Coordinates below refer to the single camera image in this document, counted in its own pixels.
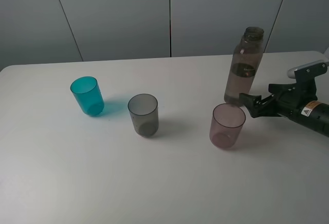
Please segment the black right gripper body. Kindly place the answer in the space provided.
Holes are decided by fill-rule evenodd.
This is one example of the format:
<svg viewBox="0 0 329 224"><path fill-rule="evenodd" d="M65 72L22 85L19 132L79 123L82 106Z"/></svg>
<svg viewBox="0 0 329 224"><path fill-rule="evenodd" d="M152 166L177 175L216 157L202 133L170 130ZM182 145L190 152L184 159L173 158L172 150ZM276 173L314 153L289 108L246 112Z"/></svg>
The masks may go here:
<svg viewBox="0 0 329 224"><path fill-rule="evenodd" d="M315 80L296 82L296 91L275 96L277 114L328 137L328 104L318 101Z"/></svg>

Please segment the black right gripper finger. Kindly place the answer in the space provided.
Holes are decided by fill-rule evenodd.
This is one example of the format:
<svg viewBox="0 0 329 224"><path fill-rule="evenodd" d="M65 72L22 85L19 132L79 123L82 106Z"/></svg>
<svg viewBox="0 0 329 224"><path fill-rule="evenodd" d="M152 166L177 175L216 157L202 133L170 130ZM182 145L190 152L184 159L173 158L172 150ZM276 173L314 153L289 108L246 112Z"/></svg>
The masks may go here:
<svg viewBox="0 0 329 224"><path fill-rule="evenodd" d="M240 93L239 101L247 108L252 118L277 117L276 98L274 95L262 99L262 96L253 96Z"/></svg>
<svg viewBox="0 0 329 224"><path fill-rule="evenodd" d="M294 84L269 84L268 91L273 96L280 96L285 93L288 93L289 95L297 94L296 83L294 83Z"/></svg>

